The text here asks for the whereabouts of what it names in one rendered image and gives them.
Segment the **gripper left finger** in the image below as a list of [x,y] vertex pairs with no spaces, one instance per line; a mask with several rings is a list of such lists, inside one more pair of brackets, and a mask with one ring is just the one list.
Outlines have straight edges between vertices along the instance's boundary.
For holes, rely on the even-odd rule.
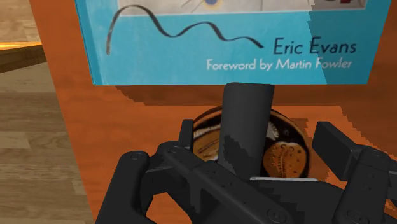
[[294,224],[277,202],[192,149],[193,120],[184,120],[179,139],[162,143],[153,156],[123,154],[95,224],[156,224],[146,212],[153,196],[164,192],[192,224]]

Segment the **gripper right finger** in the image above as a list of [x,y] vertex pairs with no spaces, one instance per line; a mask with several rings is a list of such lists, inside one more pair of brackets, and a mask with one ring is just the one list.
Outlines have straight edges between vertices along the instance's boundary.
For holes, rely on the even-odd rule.
[[387,199],[397,202],[397,161],[355,143],[330,122],[317,122],[312,148],[346,182],[332,224],[397,224],[384,212]]

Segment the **orange wooden table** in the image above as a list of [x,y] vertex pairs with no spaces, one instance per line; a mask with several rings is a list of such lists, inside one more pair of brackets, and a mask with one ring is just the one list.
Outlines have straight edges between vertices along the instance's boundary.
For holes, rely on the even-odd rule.
[[[73,0],[29,0],[93,214],[119,157],[153,153],[181,122],[221,103],[221,86],[94,86]],[[366,85],[277,86],[273,105],[308,137],[329,121],[359,144],[397,157],[397,0]]]

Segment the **brown patterned round plate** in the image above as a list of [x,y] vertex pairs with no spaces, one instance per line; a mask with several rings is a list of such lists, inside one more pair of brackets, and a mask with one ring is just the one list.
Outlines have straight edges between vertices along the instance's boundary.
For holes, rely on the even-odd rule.
[[[193,152],[204,161],[218,159],[222,107],[217,106],[193,120]],[[272,110],[268,122],[260,176],[306,178],[310,151],[305,134],[282,113]]]

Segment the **black cylinder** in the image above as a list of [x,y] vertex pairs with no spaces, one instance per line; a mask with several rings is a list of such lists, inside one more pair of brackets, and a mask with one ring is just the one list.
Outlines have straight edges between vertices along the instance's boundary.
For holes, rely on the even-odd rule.
[[218,163],[242,179],[260,175],[273,95],[269,84],[224,87]]

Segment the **blue book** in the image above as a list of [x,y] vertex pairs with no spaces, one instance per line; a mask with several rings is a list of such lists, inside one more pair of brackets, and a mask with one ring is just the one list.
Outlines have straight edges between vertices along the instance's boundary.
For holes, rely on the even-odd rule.
[[392,0],[74,0],[94,85],[357,85]]

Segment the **brown wooden bench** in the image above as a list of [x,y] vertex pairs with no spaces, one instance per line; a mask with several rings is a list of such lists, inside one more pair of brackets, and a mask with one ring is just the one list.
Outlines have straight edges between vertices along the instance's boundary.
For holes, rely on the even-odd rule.
[[40,41],[0,42],[0,73],[46,62]]

